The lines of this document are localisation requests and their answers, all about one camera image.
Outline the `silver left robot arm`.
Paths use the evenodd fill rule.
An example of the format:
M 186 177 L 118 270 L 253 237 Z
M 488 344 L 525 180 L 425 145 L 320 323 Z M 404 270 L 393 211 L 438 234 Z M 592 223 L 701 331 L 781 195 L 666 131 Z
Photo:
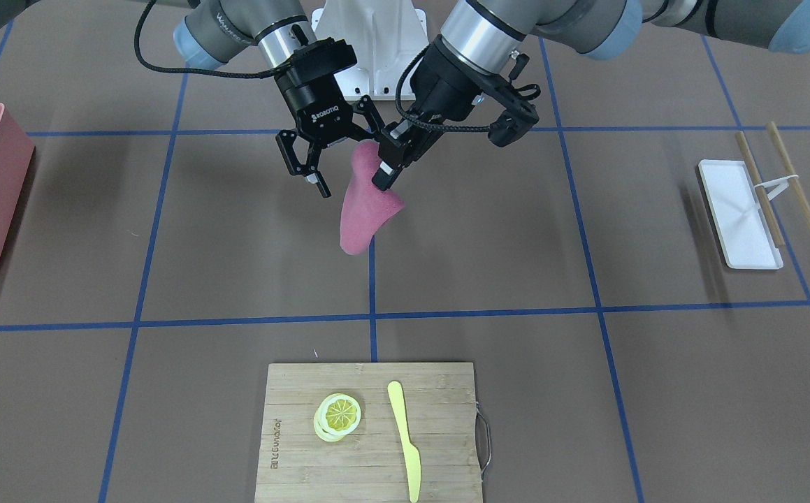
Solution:
M 382 130 L 373 184 L 389 190 L 443 133 L 483 133 L 504 147 L 535 126 L 540 88 L 514 86 L 529 35 L 605 61 L 647 22 L 772 53 L 810 52 L 810 1 L 459 1 L 401 76 L 414 102 L 396 104 L 400 121 Z

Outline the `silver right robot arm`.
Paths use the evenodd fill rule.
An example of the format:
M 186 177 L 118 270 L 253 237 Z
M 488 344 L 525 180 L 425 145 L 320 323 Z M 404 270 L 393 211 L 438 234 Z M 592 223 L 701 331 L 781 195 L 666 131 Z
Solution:
M 275 137 L 284 164 L 322 197 L 331 196 L 319 172 L 321 153 L 346 139 L 373 139 L 382 124 L 369 96 L 350 102 L 337 81 L 356 66 L 353 45 L 318 38 L 299 1 L 191 1 L 173 31 L 184 66 L 157 66 L 140 47 L 154 7 L 146 2 L 134 29 L 137 61 L 157 73 L 274 80 L 295 124 Z

